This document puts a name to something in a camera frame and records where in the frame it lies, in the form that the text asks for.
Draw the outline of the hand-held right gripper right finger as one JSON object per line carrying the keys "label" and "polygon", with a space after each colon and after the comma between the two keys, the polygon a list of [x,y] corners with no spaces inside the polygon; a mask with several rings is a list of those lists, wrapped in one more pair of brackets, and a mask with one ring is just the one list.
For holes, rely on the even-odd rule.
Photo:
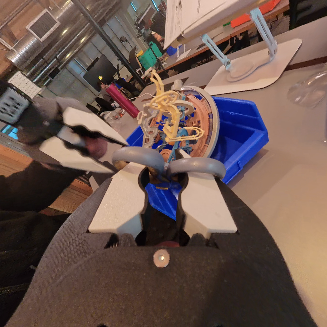
{"label": "hand-held right gripper right finger", "polygon": [[213,175],[180,174],[176,223],[190,238],[209,239],[214,233],[236,233],[237,226]]}

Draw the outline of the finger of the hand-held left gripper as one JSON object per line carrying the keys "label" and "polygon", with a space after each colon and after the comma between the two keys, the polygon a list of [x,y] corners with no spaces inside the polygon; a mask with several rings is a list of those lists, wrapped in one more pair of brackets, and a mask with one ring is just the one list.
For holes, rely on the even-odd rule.
{"label": "finger of the hand-held left gripper", "polygon": [[63,123],[80,136],[103,138],[122,146],[129,145],[105,120],[92,112],[67,107],[63,112]]}
{"label": "finger of the hand-held left gripper", "polygon": [[64,167],[95,173],[114,172],[93,157],[85,143],[85,137],[89,137],[119,144],[119,133],[111,126],[47,126],[42,137],[39,150]]}

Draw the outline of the grey handled scissors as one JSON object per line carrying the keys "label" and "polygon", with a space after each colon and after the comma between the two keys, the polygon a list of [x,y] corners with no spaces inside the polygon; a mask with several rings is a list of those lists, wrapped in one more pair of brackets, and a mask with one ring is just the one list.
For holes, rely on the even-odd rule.
{"label": "grey handled scissors", "polygon": [[186,173],[205,173],[220,179],[226,175],[224,164],[218,160],[204,157],[191,157],[184,150],[177,149],[176,160],[165,166],[163,156],[156,150],[125,146],[112,155],[112,164],[122,170],[127,163],[137,163],[148,168],[150,183],[169,182],[174,176]]}

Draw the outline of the small blue plastic bin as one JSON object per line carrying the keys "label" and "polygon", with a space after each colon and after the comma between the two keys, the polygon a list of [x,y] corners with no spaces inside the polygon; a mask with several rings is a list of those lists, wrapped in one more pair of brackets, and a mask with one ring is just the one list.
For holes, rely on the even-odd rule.
{"label": "small blue plastic bin", "polygon": [[[244,165],[249,162],[269,141],[267,128],[253,101],[211,97],[220,118],[219,137],[211,158],[222,162],[226,168],[223,178],[230,183]],[[178,194],[181,186],[159,190],[153,184],[145,188],[150,205],[176,220]]]}

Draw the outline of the pale yellow plastic track piece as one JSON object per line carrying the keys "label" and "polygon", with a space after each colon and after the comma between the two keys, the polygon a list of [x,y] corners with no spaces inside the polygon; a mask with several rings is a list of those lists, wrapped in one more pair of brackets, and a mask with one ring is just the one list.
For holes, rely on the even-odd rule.
{"label": "pale yellow plastic track piece", "polygon": [[181,94],[177,91],[165,91],[164,84],[154,69],[150,72],[150,81],[156,86],[156,96],[147,103],[147,106],[158,111],[160,120],[163,115],[170,116],[170,120],[163,123],[162,131],[165,134],[165,141],[170,143],[201,138],[204,135],[204,131],[196,126],[186,127],[186,136],[177,136],[180,130],[179,123],[182,118],[180,107],[184,107],[184,114],[189,116],[194,113],[194,105],[186,100],[182,100]]}

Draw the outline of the marble maze ball toy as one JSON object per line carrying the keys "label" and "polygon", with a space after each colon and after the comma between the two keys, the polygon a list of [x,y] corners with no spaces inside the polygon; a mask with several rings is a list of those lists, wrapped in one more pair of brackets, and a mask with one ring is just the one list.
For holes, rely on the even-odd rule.
{"label": "marble maze ball toy", "polygon": [[184,114],[185,108],[180,107],[182,118],[179,123],[180,130],[177,136],[186,136],[186,127],[196,126],[204,131],[204,135],[198,140],[176,141],[167,143],[163,133],[163,123],[170,120],[170,116],[162,116],[159,119],[157,110],[147,106],[156,91],[149,100],[145,101],[143,111],[137,116],[138,125],[143,133],[142,147],[155,149],[170,163],[176,160],[177,149],[184,150],[191,157],[210,157],[218,140],[220,120],[217,106],[207,92],[198,87],[184,86],[182,80],[175,80],[171,86],[164,85],[165,91],[177,91],[182,100],[194,105],[194,113],[189,116]]}

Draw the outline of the person's left forearm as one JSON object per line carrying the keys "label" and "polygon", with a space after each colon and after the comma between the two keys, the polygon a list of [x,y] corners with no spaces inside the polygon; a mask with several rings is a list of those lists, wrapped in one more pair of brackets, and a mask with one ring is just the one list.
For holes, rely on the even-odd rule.
{"label": "person's left forearm", "polygon": [[84,170],[32,161],[20,172],[0,176],[0,209],[39,212],[84,173]]}

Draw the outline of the person's left hand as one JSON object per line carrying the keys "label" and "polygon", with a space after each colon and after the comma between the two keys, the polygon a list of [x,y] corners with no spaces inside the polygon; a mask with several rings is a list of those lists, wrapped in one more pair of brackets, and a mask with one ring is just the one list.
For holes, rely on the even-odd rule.
{"label": "person's left hand", "polygon": [[89,155],[96,160],[102,158],[107,152],[108,142],[104,139],[85,137],[84,142]]}

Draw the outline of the magenta cylinder bottle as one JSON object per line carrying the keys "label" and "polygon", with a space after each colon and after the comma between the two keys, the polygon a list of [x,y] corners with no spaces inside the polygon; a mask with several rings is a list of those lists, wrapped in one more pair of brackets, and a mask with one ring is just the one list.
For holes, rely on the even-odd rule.
{"label": "magenta cylinder bottle", "polygon": [[122,109],[124,109],[132,118],[136,118],[140,112],[138,108],[121,92],[115,83],[111,83],[106,92],[115,100]]}

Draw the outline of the black monitor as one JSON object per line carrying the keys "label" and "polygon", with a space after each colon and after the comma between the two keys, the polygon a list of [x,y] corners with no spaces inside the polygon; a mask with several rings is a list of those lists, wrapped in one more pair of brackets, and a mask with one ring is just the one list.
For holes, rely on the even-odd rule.
{"label": "black monitor", "polygon": [[97,92],[100,92],[101,86],[99,82],[110,84],[114,81],[117,73],[117,66],[114,66],[109,59],[102,54],[97,57],[88,67],[87,72],[83,75],[83,79],[88,82]]}

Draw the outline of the black pole with round disc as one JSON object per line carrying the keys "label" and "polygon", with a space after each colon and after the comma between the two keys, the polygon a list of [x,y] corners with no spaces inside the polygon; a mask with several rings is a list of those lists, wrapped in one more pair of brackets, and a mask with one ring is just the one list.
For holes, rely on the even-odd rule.
{"label": "black pole with round disc", "polygon": [[108,45],[108,47],[112,50],[112,52],[116,55],[116,57],[123,63],[123,65],[127,68],[127,70],[132,74],[132,76],[138,81],[142,89],[146,87],[145,82],[142,80],[141,76],[136,72],[136,70],[132,67],[130,62],[126,59],[123,53],[119,50],[116,44],[112,41],[112,39],[106,34],[103,28],[98,24],[98,22],[93,18],[87,8],[82,4],[80,0],[72,0],[74,5],[78,8],[81,14],[86,18],[86,20],[90,23],[93,29],[100,35],[103,41]]}

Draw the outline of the green storage bin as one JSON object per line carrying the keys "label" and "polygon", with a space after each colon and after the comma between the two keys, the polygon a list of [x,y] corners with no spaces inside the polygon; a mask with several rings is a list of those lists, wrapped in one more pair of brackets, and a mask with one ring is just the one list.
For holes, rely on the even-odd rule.
{"label": "green storage bin", "polygon": [[153,51],[148,48],[142,55],[137,56],[137,59],[144,68],[144,70],[153,67],[157,62],[156,58],[160,58],[162,56],[162,52],[159,50],[155,43],[150,41],[149,44]]}

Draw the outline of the white air vent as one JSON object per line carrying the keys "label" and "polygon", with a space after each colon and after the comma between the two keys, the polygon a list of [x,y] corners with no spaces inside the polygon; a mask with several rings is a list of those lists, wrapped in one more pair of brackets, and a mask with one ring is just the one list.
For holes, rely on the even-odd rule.
{"label": "white air vent", "polygon": [[44,9],[26,26],[26,30],[40,42],[43,42],[59,26],[59,20],[56,19],[48,9]]}

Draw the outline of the printed instruction sheet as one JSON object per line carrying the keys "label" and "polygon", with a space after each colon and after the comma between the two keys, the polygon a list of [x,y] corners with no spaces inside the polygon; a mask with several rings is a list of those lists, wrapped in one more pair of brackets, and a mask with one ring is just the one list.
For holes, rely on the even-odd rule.
{"label": "printed instruction sheet", "polygon": [[264,0],[168,0],[163,48],[187,43],[266,2]]}

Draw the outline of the clear plastic piece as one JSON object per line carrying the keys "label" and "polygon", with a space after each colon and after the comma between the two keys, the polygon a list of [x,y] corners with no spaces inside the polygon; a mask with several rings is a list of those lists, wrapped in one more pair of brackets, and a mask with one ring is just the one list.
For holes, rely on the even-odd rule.
{"label": "clear plastic piece", "polygon": [[327,70],[325,69],[290,87],[287,98],[301,107],[314,108],[326,97],[326,93]]}

